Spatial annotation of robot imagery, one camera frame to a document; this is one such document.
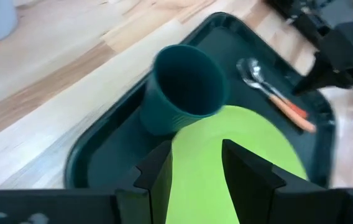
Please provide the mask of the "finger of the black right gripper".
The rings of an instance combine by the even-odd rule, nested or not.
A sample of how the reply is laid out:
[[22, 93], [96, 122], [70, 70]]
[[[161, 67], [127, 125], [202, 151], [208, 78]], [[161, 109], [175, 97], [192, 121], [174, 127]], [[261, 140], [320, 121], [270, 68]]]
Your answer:
[[291, 93], [302, 95], [330, 86], [343, 89], [351, 88], [353, 78], [345, 71], [339, 72], [333, 69], [329, 60], [321, 52], [316, 52], [311, 70], [295, 85]]

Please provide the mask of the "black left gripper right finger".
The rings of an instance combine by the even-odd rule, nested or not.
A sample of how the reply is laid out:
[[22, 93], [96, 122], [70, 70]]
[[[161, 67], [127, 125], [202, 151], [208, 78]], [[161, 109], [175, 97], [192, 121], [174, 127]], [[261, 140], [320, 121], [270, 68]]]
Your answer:
[[322, 188], [250, 152], [222, 142], [222, 165], [240, 223], [340, 223], [347, 195]]

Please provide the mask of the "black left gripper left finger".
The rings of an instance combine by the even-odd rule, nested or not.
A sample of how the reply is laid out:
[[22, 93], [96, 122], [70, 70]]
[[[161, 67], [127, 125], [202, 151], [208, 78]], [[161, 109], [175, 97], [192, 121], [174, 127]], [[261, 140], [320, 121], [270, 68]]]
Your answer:
[[172, 163], [172, 143], [164, 141], [121, 179], [115, 198], [122, 224], [165, 223]]

